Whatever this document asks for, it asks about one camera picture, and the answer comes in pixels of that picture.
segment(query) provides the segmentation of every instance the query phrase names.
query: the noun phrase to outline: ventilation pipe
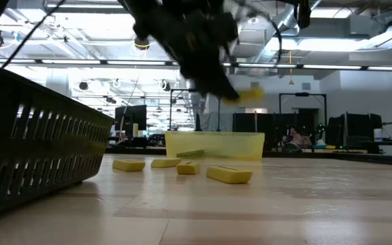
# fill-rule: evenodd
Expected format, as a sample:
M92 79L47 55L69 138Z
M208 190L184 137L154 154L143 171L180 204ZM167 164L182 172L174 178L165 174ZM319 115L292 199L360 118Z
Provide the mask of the ventilation pipe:
M310 9L313 10L322 0L310 0ZM273 21L277 23L278 29L281 32L282 36L297 36L299 34L299 25L297 24L297 20L294 17L294 9L295 6L291 4L285 5L285 11L283 14L279 14L273 18ZM273 35L275 35L276 31L272 25L265 30L265 46L255 57L253 62L255 63L269 63L276 52L269 50L267 45Z

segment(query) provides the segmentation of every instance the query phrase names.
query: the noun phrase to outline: black plastic basket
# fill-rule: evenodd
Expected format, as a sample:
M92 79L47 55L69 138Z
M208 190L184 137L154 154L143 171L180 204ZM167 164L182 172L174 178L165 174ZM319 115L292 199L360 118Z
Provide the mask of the black plastic basket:
M0 69L0 211L96 175L113 123Z

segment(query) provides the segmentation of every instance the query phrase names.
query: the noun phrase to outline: plastic bin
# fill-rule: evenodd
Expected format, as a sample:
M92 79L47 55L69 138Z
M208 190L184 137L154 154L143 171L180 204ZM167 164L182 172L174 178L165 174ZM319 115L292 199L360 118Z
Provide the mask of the plastic bin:
M264 133L166 132L167 157L261 161Z
M113 123L0 69L0 211L96 175Z

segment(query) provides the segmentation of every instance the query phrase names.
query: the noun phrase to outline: translucent yellow container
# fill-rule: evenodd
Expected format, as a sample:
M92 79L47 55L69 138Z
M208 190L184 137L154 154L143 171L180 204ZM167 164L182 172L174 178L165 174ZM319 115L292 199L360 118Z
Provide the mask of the translucent yellow container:
M166 132L167 157L261 161L264 133Z

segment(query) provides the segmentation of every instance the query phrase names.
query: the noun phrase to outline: yellow block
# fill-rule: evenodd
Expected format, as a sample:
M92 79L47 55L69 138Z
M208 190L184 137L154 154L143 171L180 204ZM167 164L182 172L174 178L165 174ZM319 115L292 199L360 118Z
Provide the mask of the yellow block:
M240 98L236 101L223 100L225 105L233 106L241 103L261 103L264 98L264 90L262 88L250 88L247 90L238 91Z
M123 171L142 171L145 166L145 162L142 160L114 160L113 168Z
M264 133L166 131L167 157L261 161Z
M178 174L197 174L199 173L199 164L195 162L180 163L176 166Z
M230 167L209 167L207 176L228 184L247 183L252 177L252 171Z
M175 167L181 162L181 159L154 159L150 164L151 167Z

